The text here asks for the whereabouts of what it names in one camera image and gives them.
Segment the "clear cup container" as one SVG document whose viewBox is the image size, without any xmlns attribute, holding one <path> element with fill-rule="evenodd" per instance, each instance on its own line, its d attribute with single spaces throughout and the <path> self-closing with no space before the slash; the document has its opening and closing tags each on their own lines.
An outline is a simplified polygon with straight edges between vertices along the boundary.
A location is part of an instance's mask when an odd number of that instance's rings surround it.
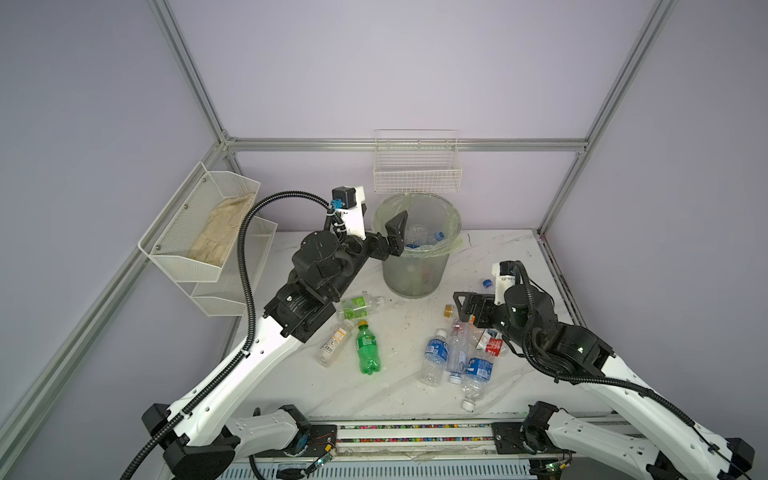
<svg viewBox="0 0 768 480">
<path fill-rule="evenodd" d="M 421 224 L 414 223 L 408 226 L 405 234 L 405 246 L 408 249 L 417 249 L 429 243 L 429 229 Z"/>
</svg>

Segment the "clear crushed bottle purple print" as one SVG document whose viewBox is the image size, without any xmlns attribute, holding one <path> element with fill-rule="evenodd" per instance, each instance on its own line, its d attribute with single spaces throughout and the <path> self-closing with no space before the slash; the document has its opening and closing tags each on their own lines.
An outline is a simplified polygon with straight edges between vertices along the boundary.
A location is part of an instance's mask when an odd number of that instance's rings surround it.
<svg viewBox="0 0 768 480">
<path fill-rule="evenodd" d="M 455 321 L 447 338 L 448 360 L 446 372 L 451 384 L 460 385 L 468 362 L 469 332 L 467 324 Z"/>
</svg>

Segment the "crushed bottle green label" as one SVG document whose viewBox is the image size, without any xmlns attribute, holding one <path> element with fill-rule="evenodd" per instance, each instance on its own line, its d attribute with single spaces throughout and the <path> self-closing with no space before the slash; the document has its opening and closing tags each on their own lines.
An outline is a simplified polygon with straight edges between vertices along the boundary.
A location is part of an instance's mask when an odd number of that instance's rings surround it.
<svg viewBox="0 0 768 480">
<path fill-rule="evenodd" d="M 373 296 L 364 291 L 360 295 L 342 299 L 337 308 L 337 318 L 339 320 L 366 319 L 381 310 L 384 305 L 383 296 Z"/>
</svg>

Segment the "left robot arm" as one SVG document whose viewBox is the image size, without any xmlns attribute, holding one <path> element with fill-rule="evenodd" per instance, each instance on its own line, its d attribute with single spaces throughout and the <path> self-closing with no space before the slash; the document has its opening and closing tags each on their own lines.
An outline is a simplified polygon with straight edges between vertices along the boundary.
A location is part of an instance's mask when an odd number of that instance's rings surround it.
<svg viewBox="0 0 768 480">
<path fill-rule="evenodd" d="M 246 260 L 246 237 L 260 210 L 299 198 L 326 211 L 324 226 L 308 234 L 293 255 L 289 280 L 257 309 Z M 337 187 L 329 201 L 305 191 L 282 191 L 258 201 L 237 234 L 238 272 L 245 295 L 245 338 L 181 399 L 155 404 L 142 417 L 149 441 L 124 470 L 132 478 L 155 447 L 177 479 L 216 479 L 241 458 L 265 451 L 296 456 L 309 445 L 311 424 L 293 405 L 250 418 L 235 415 L 263 378 L 306 343 L 336 312 L 335 305 L 370 258 L 384 261 L 405 249 L 407 212 L 391 218 L 382 233 L 365 229 L 360 189 Z"/>
</svg>

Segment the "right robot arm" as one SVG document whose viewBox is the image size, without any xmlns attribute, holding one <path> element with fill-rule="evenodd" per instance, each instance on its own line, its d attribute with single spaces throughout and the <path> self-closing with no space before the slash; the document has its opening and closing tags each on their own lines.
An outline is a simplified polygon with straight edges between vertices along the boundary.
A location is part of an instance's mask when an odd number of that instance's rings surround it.
<svg viewBox="0 0 768 480">
<path fill-rule="evenodd" d="M 517 433 L 500 443 L 531 454 L 587 456 L 633 479 L 746 479 L 754 449 L 696 422 L 644 382 L 591 330 L 559 321 L 552 296 L 519 260 L 494 264 L 492 294 L 456 292 L 460 320 L 498 331 L 512 352 L 556 383 L 575 385 L 608 405 L 638 431 L 633 437 L 579 420 L 538 401 Z"/>
</svg>

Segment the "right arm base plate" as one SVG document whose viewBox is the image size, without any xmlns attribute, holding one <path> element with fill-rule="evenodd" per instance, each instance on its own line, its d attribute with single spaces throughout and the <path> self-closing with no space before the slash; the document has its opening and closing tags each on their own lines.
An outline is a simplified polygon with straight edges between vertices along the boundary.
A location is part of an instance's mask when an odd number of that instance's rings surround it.
<svg viewBox="0 0 768 480">
<path fill-rule="evenodd" d="M 498 455 L 534 454 L 526 444 L 522 422 L 493 422 L 491 430 Z"/>
</svg>

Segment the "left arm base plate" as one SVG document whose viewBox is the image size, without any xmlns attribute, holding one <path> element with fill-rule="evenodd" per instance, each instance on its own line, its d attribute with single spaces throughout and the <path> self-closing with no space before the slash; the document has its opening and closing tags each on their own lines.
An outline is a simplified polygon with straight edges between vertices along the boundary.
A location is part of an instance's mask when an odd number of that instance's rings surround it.
<svg viewBox="0 0 768 480">
<path fill-rule="evenodd" d="M 338 427 L 335 424 L 313 424 L 310 427 L 303 458 L 317 458 L 326 452 L 326 448 L 335 445 Z"/>
</svg>

